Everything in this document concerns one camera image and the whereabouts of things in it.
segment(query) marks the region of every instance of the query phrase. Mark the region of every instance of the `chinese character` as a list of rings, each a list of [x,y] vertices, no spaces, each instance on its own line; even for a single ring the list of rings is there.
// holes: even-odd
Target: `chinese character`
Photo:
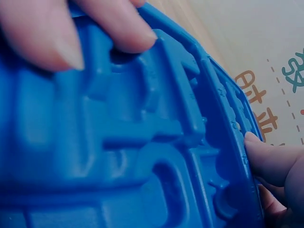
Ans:
[[[238,80],[242,80],[243,85],[240,85],[240,87],[241,87],[241,89],[246,89],[254,83],[255,79],[256,79],[255,74],[251,70],[247,70],[247,71],[243,72],[242,74],[238,75],[234,80],[236,83],[238,83]],[[257,90],[257,87],[255,85],[252,85],[252,91],[251,90],[247,91],[245,94],[247,97],[249,97],[252,95],[252,92],[254,93],[254,97],[249,99],[249,103],[258,101],[261,104],[262,97],[266,94],[266,90],[259,92]]]
[[[264,142],[266,142],[265,134],[269,133],[269,132],[272,132],[272,130],[273,130],[272,127],[275,130],[277,129],[276,121],[277,121],[278,117],[272,114],[272,111],[270,110],[270,108],[267,108],[267,113],[263,112],[259,116],[257,116],[255,114],[255,118],[256,118],[256,121],[258,122],[258,126],[259,126],[259,129],[261,131],[263,140],[264,140]]]
[[[274,146],[273,144],[271,144],[272,146]],[[285,146],[285,143],[281,143],[279,146]]]
[[[266,90],[263,90],[262,92],[258,92],[257,87],[255,85],[252,85],[252,90],[253,90],[253,93],[255,94],[255,96],[249,100],[249,103],[258,101],[261,104],[262,97],[266,94]],[[250,96],[252,94],[252,91],[248,91],[245,94],[246,94],[246,96]]]
[[[249,82],[247,81],[246,75],[248,75],[250,77]],[[240,75],[238,75],[234,80],[236,83],[238,83],[239,79],[241,79],[244,83],[244,85],[239,85],[241,87],[241,89],[246,89],[249,86],[251,86],[252,83],[255,82],[256,76],[251,70],[247,70],[247,71],[244,71],[243,73],[241,73]]]
[[[288,60],[290,71],[287,72],[285,67],[282,68],[282,73],[285,76],[286,81],[293,85],[293,93],[296,93],[297,87],[304,86],[304,77],[301,75],[301,72],[304,70],[304,49],[303,49],[303,54],[296,52],[295,55],[300,57],[303,63],[300,65],[295,58],[291,58],[290,60]]]

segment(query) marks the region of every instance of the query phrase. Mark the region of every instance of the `finger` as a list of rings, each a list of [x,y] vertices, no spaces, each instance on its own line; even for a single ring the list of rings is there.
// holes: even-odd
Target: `finger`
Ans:
[[[130,0],[130,2],[137,8],[142,7],[145,3],[146,0]]]
[[[74,1],[107,31],[121,51],[140,53],[151,48],[157,39],[129,0]]]
[[[0,0],[0,25],[22,57],[46,70],[83,69],[65,0]]]
[[[271,185],[267,183],[264,179],[262,178],[257,178],[261,184],[271,192],[271,194],[284,206],[288,207],[288,203],[285,197],[285,189],[284,187],[276,187],[274,185]]]
[[[287,209],[263,185],[260,184],[258,188],[267,227],[276,227],[281,223]]]
[[[252,133],[245,135],[245,146],[253,173],[277,187],[284,186],[289,172],[303,156],[303,147],[270,146]]]

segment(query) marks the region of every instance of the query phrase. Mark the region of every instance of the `paper background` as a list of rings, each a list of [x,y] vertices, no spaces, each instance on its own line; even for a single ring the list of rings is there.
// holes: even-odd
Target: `paper background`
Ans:
[[[149,2],[191,33],[232,78],[239,78],[267,143],[304,145],[303,0]],[[295,71],[287,75],[289,61]],[[242,78],[250,82],[253,75],[255,80],[244,86]]]

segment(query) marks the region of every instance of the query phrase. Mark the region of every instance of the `hand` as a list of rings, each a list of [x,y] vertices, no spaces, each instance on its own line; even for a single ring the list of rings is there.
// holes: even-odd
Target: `hand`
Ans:
[[[124,52],[143,52],[157,39],[136,10],[145,0],[74,2]],[[84,68],[67,0],[0,0],[0,26],[12,48],[31,63],[50,71]]]
[[[268,228],[304,227],[304,147],[269,146],[247,133],[245,146]]]

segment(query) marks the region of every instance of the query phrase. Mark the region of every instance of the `blue plastic tray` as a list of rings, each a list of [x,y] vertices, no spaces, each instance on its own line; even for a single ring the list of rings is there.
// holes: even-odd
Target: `blue plastic tray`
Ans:
[[[82,72],[36,69],[1,38],[1,228],[263,227],[246,96],[181,27],[140,14],[159,39],[127,55],[73,9]]]

